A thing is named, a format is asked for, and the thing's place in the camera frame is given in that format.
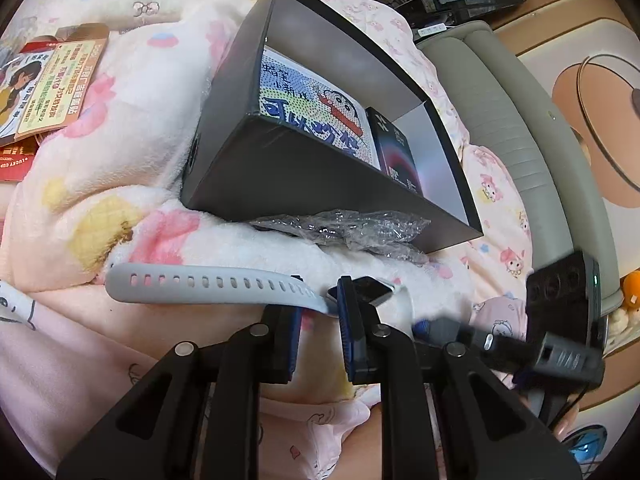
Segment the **black open cardboard box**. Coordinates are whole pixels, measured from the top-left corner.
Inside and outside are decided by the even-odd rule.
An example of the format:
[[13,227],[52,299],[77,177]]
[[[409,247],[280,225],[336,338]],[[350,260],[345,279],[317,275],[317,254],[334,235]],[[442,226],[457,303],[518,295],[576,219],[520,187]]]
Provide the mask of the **black open cardboard box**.
[[414,214],[422,252],[482,232],[431,99],[320,0],[258,0],[248,12],[203,106],[180,198],[228,221]]

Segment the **grey padded headboard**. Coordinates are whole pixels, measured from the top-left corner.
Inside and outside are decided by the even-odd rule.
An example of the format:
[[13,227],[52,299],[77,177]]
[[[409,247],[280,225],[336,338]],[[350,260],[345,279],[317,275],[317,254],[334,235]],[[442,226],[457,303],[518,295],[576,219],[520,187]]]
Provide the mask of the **grey padded headboard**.
[[484,22],[416,46],[435,65],[472,144],[506,165],[528,215],[534,268],[582,249],[600,266],[603,313],[620,307],[620,272],[603,198],[547,91]]

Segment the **clear bubble wrap sheet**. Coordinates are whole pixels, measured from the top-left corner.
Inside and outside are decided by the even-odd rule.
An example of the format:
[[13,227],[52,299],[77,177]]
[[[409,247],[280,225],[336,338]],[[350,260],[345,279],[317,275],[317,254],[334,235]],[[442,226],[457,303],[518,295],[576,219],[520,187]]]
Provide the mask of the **clear bubble wrap sheet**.
[[370,252],[417,266],[428,263],[428,257],[413,242],[430,224],[430,220],[417,214],[346,209],[322,211],[309,216],[280,214],[250,220],[250,225],[258,230],[296,236],[319,246]]

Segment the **cartoon diamond painting pack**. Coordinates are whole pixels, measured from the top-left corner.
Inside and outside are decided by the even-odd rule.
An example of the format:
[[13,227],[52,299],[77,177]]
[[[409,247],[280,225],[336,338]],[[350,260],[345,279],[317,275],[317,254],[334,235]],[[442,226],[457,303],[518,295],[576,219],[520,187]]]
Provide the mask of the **cartoon diamond painting pack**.
[[380,166],[360,103],[268,47],[262,51],[258,103],[262,116],[309,133],[374,168]]

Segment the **orange cartoon card packet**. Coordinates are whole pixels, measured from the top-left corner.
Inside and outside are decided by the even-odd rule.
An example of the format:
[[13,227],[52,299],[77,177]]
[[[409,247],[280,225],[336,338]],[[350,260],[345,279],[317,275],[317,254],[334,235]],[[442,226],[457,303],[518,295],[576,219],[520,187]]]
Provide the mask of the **orange cartoon card packet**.
[[106,47],[89,23],[30,40],[1,67],[1,181],[24,180],[43,138],[77,122]]

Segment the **pink cartoon print blanket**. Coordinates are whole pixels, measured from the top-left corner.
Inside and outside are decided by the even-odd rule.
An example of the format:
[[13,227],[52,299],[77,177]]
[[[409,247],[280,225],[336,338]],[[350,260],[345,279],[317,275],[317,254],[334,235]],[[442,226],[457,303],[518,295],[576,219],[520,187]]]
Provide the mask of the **pink cartoon print blanket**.
[[471,142],[439,70],[407,21],[370,0],[322,0],[389,54],[435,104],[480,210],[479,240],[423,266],[191,212],[179,180],[210,83],[257,0],[24,0],[1,44],[85,22],[110,30],[85,116],[52,134],[25,180],[1,190],[1,276],[35,297],[32,315],[1,326],[1,404],[21,418],[104,411],[181,338],[201,344],[247,322],[242,307],[118,304],[104,290],[114,263],[251,266],[300,272],[314,287],[343,274],[404,284],[416,316],[462,315],[524,333],[532,242],[502,161]]

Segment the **small black phone box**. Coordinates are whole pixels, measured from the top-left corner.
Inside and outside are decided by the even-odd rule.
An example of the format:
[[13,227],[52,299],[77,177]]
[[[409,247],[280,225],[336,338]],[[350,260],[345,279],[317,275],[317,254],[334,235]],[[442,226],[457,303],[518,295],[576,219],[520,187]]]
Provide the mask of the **small black phone box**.
[[402,194],[402,190],[423,197],[422,185],[407,137],[381,112],[366,108],[381,177],[375,191],[386,200]]

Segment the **grey strap smart watch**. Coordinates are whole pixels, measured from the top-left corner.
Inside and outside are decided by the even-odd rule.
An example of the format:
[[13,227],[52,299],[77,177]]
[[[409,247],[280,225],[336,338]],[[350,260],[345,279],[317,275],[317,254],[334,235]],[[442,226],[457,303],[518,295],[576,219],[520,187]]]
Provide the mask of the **grey strap smart watch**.
[[337,316],[335,299],[264,270],[122,263],[107,272],[105,289],[127,304],[280,304]]

